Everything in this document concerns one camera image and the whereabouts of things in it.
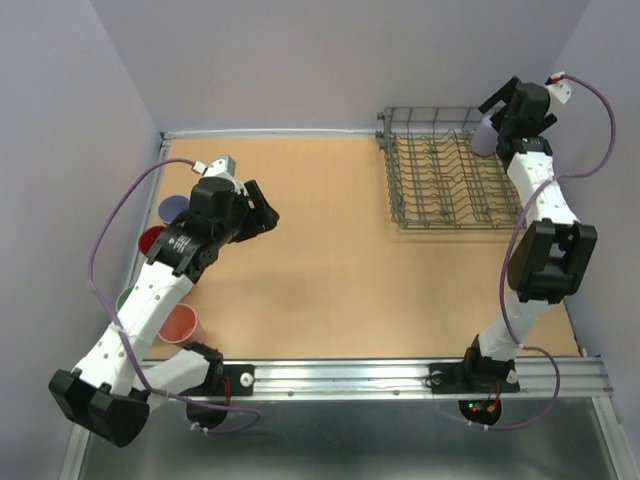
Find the lavender plastic cup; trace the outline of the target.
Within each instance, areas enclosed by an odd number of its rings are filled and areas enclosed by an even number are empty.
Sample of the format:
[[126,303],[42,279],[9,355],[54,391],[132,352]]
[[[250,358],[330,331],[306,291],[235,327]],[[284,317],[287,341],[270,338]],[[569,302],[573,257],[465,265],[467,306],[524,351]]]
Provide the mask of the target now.
[[484,116],[472,135],[471,151],[482,157],[493,155],[497,147],[497,137],[498,133],[493,127],[491,116]]

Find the red mug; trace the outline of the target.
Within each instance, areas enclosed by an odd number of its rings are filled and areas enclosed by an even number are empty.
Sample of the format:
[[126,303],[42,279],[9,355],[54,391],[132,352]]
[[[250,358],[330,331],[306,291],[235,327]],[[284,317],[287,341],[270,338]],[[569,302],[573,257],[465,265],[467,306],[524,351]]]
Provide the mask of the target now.
[[138,239],[139,252],[147,257],[152,246],[165,230],[164,225],[153,226],[145,230]]

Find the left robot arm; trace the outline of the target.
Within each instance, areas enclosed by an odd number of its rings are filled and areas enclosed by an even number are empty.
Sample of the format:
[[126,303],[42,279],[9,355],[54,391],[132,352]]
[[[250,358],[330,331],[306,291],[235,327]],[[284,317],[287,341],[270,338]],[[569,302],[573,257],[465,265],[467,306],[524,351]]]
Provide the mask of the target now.
[[75,367],[51,377],[48,389],[63,415],[125,447],[167,400],[181,401],[192,389],[227,393],[223,356],[202,342],[190,341],[148,371],[140,362],[221,248],[269,232],[278,220],[256,181],[239,185],[221,176],[201,178],[188,208],[154,241],[127,300],[101,338]]

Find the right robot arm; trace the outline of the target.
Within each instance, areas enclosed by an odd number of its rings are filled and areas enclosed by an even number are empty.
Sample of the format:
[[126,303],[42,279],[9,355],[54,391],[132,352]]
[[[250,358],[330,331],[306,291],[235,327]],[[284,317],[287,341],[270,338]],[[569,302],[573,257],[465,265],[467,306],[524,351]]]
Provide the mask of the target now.
[[572,95],[563,73],[544,84],[510,79],[479,110],[498,102],[490,119],[497,133],[495,152],[522,204],[501,268],[500,311],[467,349],[460,366],[472,390],[514,385],[514,361],[538,321],[578,290],[597,241],[596,229],[579,221],[554,172],[550,143],[543,132]]

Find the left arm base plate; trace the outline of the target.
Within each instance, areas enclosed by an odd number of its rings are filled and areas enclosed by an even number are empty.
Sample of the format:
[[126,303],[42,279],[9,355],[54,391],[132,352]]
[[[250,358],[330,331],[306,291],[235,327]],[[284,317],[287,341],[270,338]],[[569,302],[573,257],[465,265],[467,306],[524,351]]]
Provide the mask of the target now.
[[254,381],[253,364],[218,363],[209,367],[200,384],[174,389],[174,392],[185,396],[222,397],[229,391],[232,397],[250,397],[254,392]]

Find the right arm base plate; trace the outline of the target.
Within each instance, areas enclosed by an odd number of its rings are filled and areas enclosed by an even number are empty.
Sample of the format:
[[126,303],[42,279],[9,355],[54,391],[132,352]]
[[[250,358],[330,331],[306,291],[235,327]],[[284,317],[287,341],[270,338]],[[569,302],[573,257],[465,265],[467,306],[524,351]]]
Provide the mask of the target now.
[[435,394],[481,394],[490,389],[496,392],[497,387],[502,393],[520,391],[513,361],[491,361],[488,365],[436,362],[430,363],[428,369],[429,388]]

